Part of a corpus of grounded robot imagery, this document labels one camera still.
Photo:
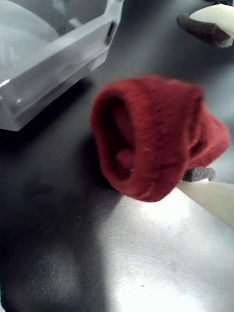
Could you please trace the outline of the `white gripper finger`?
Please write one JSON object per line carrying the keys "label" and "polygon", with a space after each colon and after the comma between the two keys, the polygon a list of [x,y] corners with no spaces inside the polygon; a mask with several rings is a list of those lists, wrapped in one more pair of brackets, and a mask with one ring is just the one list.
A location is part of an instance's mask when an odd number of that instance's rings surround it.
{"label": "white gripper finger", "polygon": [[178,26],[196,39],[219,48],[234,44],[234,5],[214,3],[176,18]]}
{"label": "white gripper finger", "polygon": [[234,185],[215,181],[213,169],[188,169],[179,182],[179,189],[214,217],[234,228]]}

